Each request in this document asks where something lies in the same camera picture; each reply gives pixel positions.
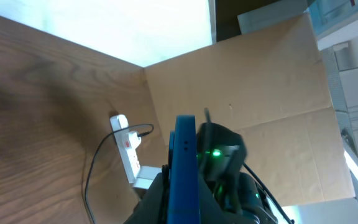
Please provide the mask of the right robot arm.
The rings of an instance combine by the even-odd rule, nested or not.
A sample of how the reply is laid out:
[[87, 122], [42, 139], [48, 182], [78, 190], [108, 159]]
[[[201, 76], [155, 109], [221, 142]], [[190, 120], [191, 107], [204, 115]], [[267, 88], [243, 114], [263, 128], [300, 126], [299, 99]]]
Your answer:
[[195, 116], [178, 115], [170, 133], [168, 163], [162, 166], [130, 224], [277, 223], [270, 203], [289, 224], [272, 193], [245, 164], [240, 134]]

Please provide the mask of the blue Galaxy S25 smartphone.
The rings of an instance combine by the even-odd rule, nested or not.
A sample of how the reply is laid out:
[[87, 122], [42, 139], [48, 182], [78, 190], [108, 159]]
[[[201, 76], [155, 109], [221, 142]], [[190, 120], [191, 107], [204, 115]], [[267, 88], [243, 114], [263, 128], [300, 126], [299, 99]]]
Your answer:
[[168, 224], [199, 224], [196, 124], [193, 115], [178, 115], [170, 133]]

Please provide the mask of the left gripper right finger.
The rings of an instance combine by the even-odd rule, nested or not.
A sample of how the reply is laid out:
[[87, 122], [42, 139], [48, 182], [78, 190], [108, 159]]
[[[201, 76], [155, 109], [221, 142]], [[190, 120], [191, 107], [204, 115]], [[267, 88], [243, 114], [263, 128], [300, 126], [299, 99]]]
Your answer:
[[211, 194], [202, 176], [198, 176], [201, 224], [235, 224], [233, 216], [224, 213]]

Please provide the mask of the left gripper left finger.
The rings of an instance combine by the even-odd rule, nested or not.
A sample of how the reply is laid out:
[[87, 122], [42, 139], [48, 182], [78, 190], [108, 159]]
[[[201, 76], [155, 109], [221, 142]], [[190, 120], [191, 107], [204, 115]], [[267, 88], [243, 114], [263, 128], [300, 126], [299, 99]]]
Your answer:
[[168, 180], [159, 173], [124, 224], [166, 224], [168, 198]]

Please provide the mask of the white USB charger plug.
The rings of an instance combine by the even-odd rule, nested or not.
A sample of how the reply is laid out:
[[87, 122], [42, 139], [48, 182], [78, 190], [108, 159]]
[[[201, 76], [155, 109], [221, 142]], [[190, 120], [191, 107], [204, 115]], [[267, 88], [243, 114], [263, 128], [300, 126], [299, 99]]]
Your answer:
[[123, 114], [110, 117], [110, 123], [114, 132], [120, 129], [127, 128], [129, 126], [128, 120]]

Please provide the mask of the brown cardboard box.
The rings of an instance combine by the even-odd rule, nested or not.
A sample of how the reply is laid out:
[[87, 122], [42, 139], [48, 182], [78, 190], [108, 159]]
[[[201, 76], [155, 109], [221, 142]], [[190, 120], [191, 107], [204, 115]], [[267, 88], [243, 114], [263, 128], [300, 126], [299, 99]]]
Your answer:
[[307, 14], [145, 69], [164, 140], [179, 114], [239, 133], [280, 205], [355, 196]]

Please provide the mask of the white power strip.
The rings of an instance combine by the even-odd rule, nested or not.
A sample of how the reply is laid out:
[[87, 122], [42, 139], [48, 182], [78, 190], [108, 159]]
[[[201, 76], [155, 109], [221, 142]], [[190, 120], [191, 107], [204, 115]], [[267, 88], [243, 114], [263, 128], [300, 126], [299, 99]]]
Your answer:
[[113, 134], [128, 182], [134, 184], [141, 168], [136, 152], [141, 144], [141, 137], [138, 137], [138, 132], [134, 130], [133, 126], [113, 131]]

